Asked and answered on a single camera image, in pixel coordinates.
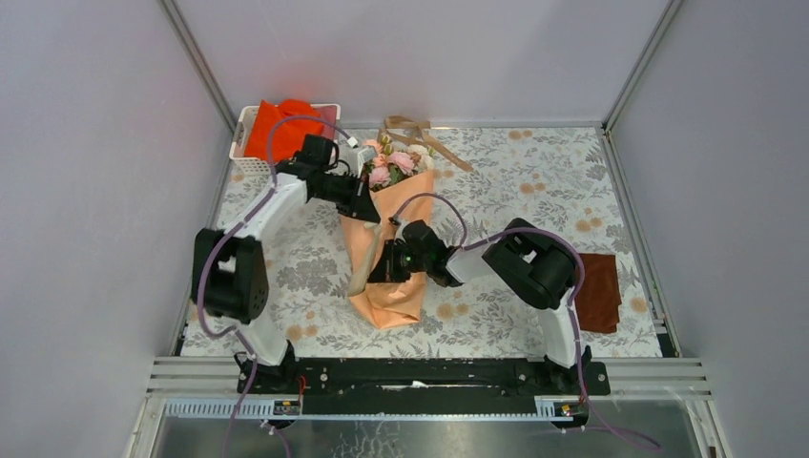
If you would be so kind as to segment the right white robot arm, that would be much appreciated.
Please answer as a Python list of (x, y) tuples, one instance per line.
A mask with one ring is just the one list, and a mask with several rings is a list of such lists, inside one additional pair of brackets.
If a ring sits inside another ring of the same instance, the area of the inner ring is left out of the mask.
[(591, 357), (574, 306), (585, 269), (569, 243), (524, 219), (468, 246), (444, 243), (421, 219), (390, 221), (394, 236), (377, 261), (366, 262), (364, 283), (403, 283), (424, 273), (442, 287), (459, 287), (496, 276), (539, 314), (550, 386), (570, 393), (584, 382)]

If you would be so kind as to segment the pink rose stems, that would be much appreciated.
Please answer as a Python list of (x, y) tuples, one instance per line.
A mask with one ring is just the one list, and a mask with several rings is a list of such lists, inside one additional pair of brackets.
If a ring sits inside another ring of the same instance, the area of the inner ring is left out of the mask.
[(361, 173), (371, 191), (379, 192), (435, 168), (433, 151), (421, 144), (405, 144), (390, 134), (362, 143), (370, 151), (362, 158)]

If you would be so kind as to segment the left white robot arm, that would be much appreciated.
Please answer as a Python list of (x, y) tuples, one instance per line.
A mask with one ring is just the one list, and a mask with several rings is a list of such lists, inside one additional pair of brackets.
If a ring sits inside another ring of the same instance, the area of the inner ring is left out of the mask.
[(308, 135), (292, 158), (280, 161), (261, 195), (222, 229), (202, 229), (195, 238), (191, 299), (200, 317), (223, 319), (258, 364), (259, 379), (275, 392), (290, 388), (294, 364), (288, 343), (265, 307), (270, 299), (264, 245), (312, 199), (334, 204), (339, 215), (381, 224), (363, 170), (376, 150), (349, 138), (342, 155), (329, 138)]

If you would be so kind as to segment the beige orange wrapping paper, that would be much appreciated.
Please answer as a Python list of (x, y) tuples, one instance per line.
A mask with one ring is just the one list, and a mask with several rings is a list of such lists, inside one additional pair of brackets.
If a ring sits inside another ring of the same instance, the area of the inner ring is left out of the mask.
[(430, 221), (432, 200), (409, 198), (434, 190), (434, 172), (428, 170), (373, 194), (381, 223), (342, 218), (352, 277), (348, 299), (378, 329), (417, 323), (425, 297), (426, 273), (408, 269), (417, 258), (395, 239), (399, 227), (391, 222)]

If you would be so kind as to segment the white plastic basket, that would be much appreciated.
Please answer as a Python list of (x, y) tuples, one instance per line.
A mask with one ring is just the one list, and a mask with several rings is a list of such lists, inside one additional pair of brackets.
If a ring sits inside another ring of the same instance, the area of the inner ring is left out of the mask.
[(268, 175), (269, 164), (291, 158), (301, 148), (306, 135), (335, 138), (335, 129), (320, 122), (291, 120), (278, 127), (271, 141), (272, 148), (268, 150), (270, 132), (279, 121), (294, 115), (311, 115), (335, 124), (340, 114), (338, 104), (310, 104), (297, 99), (274, 104), (262, 100), (257, 106), (242, 109), (229, 157), (246, 176)]

